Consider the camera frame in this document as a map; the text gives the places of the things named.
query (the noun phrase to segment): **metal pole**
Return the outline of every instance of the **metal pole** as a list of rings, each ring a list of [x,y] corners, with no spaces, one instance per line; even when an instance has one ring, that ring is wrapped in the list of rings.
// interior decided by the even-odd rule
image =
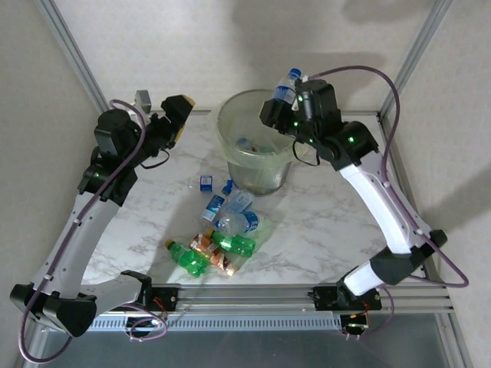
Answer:
[[[426,21],[423,23],[423,27],[421,27],[420,33],[416,37],[416,41],[409,50],[409,53],[407,54],[406,59],[404,60],[404,63],[402,64],[402,67],[394,80],[394,84],[396,85],[399,94],[402,93],[402,90],[406,86],[407,81],[416,68],[417,63],[420,61],[421,56],[430,43],[435,31],[438,29],[438,26],[440,25],[445,13],[447,13],[451,3],[452,0],[436,0],[433,3],[433,7],[431,8]],[[389,92],[381,107],[382,120],[388,116],[393,106],[394,95],[392,92]]]

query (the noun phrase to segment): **plastic bottle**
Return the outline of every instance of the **plastic bottle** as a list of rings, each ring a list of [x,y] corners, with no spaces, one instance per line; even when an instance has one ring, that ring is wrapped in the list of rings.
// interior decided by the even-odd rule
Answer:
[[[230,260],[223,254],[219,246],[213,244],[208,236],[198,234],[193,238],[189,246],[209,263],[218,267],[220,270],[225,271],[228,276],[232,276],[237,271],[232,266]]]
[[[213,230],[209,230],[207,235],[221,249],[236,253],[242,257],[250,258],[255,248],[255,241],[240,235],[227,236]]]
[[[236,195],[229,200],[225,207],[225,213],[240,213],[249,208],[254,201],[255,196],[247,189],[241,189]]]
[[[217,215],[224,209],[229,203],[228,197],[233,188],[233,181],[227,180],[225,185],[223,186],[220,193],[213,193],[213,197],[210,199],[208,205],[205,210],[201,214],[201,223],[205,228],[213,227],[213,224],[216,222],[219,217]]]
[[[168,240],[166,247],[169,249],[172,259],[186,269],[191,276],[198,278],[205,271],[208,261],[189,249],[187,245]]]
[[[300,69],[293,68],[288,75],[281,79],[276,86],[273,98],[276,100],[283,100],[289,104],[293,104],[295,99],[295,81],[300,78],[302,72]]]
[[[259,216],[252,211],[226,213],[218,222],[218,231],[226,235],[243,234],[255,230],[259,225]]]
[[[243,150],[248,150],[248,151],[253,151],[254,152],[254,147],[252,146],[252,142],[248,140],[247,138],[238,138],[236,145],[238,148],[242,148]]]

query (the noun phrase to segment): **blue bottle cap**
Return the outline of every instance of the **blue bottle cap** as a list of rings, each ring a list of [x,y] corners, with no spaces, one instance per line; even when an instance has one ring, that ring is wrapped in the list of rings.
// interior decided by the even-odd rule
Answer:
[[[302,75],[302,72],[300,71],[300,69],[297,69],[296,67],[294,67],[290,70],[290,74],[296,76],[297,78],[300,78],[300,76]]]
[[[222,188],[222,193],[225,194],[226,196],[229,195],[232,192],[232,187],[233,187],[233,181],[227,180],[226,185]]]

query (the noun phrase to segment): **water bottle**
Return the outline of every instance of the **water bottle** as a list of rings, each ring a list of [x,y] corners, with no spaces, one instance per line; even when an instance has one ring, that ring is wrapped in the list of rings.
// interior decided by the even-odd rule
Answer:
[[[229,204],[226,205],[225,213],[240,213],[245,211],[252,205],[255,196],[247,189],[241,189],[236,195],[229,200]]]
[[[259,216],[254,212],[227,213],[217,223],[218,231],[226,235],[243,234],[255,230],[259,225]]]
[[[228,197],[232,192],[233,181],[227,180],[226,184],[223,186],[221,193],[214,194],[210,199],[205,210],[201,214],[200,222],[205,228],[210,228],[216,222],[219,217],[217,215],[223,210],[229,203]]]
[[[302,72],[300,69],[293,68],[288,75],[281,79],[276,86],[273,98],[276,100],[283,100],[289,104],[293,104],[295,99],[295,81],[300,78]]]
[[[183,243],[166,241],[166,247],[170,251],[172,259],[195,278],[198,278],[206,269],[208,261],[200,257],[195,251]]]
[[[243,150],[248,150],[248,151],[253,151],[254,152],[254,146],[252,145],[252,142],[248,140],[247,138],[238,138],[236,142],[236,146],[238,148],[242,148]]]
[[[208,231],[208,237],[224,251],[230,251],[242,257],[252,257],[255,248],[255,241],[244,238],[240,235],[224,235],[213,230]]]

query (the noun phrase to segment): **gray floor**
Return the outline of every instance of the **gray floor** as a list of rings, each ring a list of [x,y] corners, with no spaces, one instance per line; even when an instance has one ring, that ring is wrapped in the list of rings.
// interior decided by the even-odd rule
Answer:
[[[374,325],[382,317],[372,317]],[[51,333],[45,354],[63,344]],[[75,339],[54,367],[199,368],[445,368],[434,316],[400,315],[384,332],[363,342],[346,341],[337,331],[173,332],[144,343],[123,332],[86,333]]]

